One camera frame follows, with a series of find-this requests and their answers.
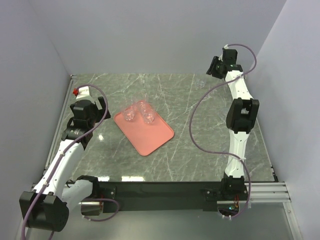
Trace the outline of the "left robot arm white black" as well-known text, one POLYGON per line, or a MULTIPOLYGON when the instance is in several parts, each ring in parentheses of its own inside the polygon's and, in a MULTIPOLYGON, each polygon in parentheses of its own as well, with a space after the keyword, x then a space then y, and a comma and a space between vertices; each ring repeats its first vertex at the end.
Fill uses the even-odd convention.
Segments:
POLYGON ((78 163, 93 136, 94 130, 111 117, 106 97, 100 96, 101 109, 92 97, 78 99, 70 105, 73 116, 68 120, 51 165, 32 191, 19 198, 23 217, 21 237, 26 228, 60 232, 65 227, 71 204, 63 201, 63 191, 72 169, 78 163))

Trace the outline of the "clear glass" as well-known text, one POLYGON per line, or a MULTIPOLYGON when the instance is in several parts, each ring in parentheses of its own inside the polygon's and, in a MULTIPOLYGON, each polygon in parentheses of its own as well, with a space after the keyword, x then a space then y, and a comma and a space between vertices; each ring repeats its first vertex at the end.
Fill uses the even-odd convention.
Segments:
POLYGON ((202 89, 206 86, 207 75, 203 69, 199 69, 194 74, 194 85, 197 89, 202 89))
POLYGON ((123 108, 121 113, 122 113, 122 116, 123 116, 125 121, 132 121, 132 120, 134 120, 135 115, 136 115, 135 106, 133 104, 128 105, 128 106, 123 108))
POLYGON ((140 111, 141 115, 142 115, 142 118, 143 118, 143 121, 146 123, 146 124, 151 124, 153 123, 153 121, 155 120, 155 117, 156 117, 156 112, 155 110, 146 105, 145 107, 143 107, 140 111))
POLYGON ((133 95, 132 100, 136 111, 144 111, 148 103, 148 95, 145 92, 137 92, 133 95))

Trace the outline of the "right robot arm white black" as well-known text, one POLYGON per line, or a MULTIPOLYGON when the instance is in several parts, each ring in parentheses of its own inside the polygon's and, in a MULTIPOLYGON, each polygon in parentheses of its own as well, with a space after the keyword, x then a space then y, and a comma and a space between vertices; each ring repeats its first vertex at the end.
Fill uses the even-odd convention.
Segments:
POLYGON ((248 197, 245 185, 245 154, 251 130, 254 128, 260 102, 249 93, 245 73, 237 64, 238 52, 225 46, 220 56, 214 56, 207 75, 223 79, 227 83, 232 103, 226 115, 230 143, 228 162, 221 180, 220 195, 224 200, 240 200, 248 197))

